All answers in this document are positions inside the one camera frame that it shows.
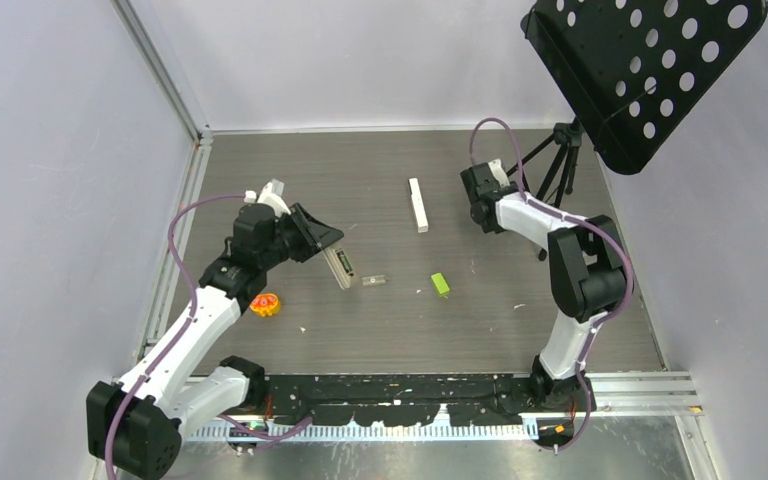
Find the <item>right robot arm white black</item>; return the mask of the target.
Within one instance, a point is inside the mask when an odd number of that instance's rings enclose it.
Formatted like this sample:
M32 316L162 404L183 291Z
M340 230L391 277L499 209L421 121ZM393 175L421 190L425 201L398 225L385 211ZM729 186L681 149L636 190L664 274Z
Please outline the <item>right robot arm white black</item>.
M565 403L584 373L586 353L604 318L633 291L614 220L570 214L505 179L499 160L461 171L470 216L486 233L516 233L545 253L558 308L549 340L535 357L530 395L544 410Z

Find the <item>slim white remote control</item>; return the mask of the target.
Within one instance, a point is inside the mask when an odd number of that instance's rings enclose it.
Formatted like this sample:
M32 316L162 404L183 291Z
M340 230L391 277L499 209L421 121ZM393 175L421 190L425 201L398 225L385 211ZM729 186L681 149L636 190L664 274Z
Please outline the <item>slim white remote control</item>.
M429 222L425 210L424 200L421 193L421 187L417 178L412 177L408 180L410 201L418 233L426 233L429 230Z

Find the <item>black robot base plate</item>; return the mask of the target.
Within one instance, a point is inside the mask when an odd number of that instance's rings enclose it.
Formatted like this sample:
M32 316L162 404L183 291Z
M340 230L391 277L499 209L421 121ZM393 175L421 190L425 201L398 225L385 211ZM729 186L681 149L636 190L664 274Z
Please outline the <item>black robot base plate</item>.
M446 414L453 426L520 423L526 413L569 419L596 407L591 384L572 377L553 386L514 374L274 374L233 414L295 425L408 427L431 424Z

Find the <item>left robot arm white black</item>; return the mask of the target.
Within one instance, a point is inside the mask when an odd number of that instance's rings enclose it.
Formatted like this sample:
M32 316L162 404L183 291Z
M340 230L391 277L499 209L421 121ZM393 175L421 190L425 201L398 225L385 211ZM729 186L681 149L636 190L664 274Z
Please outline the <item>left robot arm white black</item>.
M300 204L240 208L222 253L198 281L185 279L190 301L179 318L135 367L114 382L98 382L86 397L88 450L108 478L127 472L160 479L184 439L206 423L232 408L253 414L265 405L264 368L238 356L197 384L186 382L264 291L271 269L288 260L304 263L343 237Z

